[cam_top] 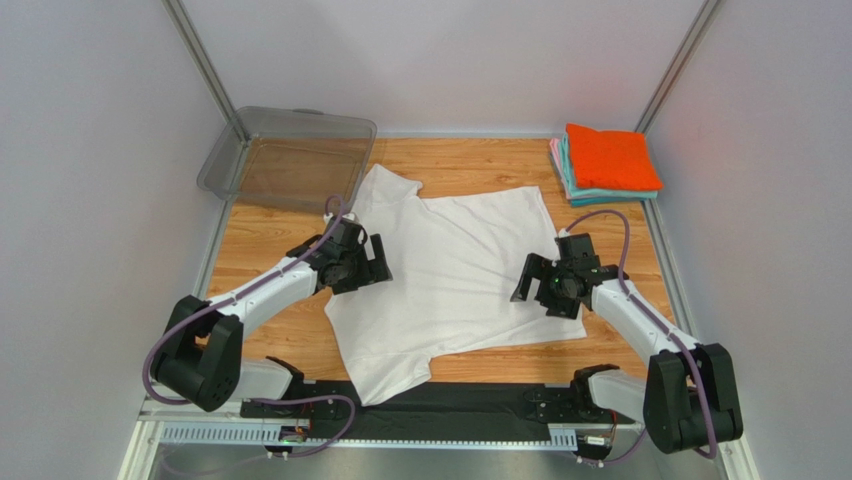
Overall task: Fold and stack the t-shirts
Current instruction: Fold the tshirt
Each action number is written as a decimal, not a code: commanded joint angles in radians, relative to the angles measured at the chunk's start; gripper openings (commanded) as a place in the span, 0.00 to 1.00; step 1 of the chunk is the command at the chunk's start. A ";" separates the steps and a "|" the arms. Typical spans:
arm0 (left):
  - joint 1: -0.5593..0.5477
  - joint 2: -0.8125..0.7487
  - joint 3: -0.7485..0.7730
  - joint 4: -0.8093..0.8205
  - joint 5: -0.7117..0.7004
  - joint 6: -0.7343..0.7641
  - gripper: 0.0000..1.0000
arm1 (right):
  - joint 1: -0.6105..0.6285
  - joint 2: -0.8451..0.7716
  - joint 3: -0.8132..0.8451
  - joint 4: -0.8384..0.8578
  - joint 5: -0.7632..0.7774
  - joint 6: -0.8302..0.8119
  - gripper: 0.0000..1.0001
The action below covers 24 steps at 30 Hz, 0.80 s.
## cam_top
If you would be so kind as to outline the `white t-shirt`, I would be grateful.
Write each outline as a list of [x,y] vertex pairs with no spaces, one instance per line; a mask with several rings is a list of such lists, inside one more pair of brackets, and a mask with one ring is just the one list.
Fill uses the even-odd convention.
[[382,166],[369,171],[353,210],[380,235],[392,277],[325,308],[365,406],[428,381],[439,356],[586,335],[580,319],[511,299],[529,254],[557,255],[538,187],[440,198],[420,189]]

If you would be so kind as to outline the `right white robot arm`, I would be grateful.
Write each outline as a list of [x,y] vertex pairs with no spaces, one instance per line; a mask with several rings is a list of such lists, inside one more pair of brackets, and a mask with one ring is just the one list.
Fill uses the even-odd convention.
[[734,365],[718,343],[703,344],[663,319],[622,265],[604,265],[587,234],[555,240],[559,256],[527,255],[513,302],[534,298],[549,317],[576,320],[581,308],[607,321],[643,360],[640,381],[603,364],[571,382],[585,409],[613,410],[641,422],[663,453],[714,452],[744,433]]

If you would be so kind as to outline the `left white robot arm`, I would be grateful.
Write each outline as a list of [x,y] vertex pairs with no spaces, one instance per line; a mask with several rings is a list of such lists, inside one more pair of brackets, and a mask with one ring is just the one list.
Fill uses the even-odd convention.
[[142,372],[148,396],[213,412],[229,401],[279,401],[295,373],[277,359],[246,360],[247,338],[280,312],[328,289],[335,295],[391,280],[380,235],[351,215],[329,215],[323,234],[289,250],[267,272],[210,299],[173,307]]

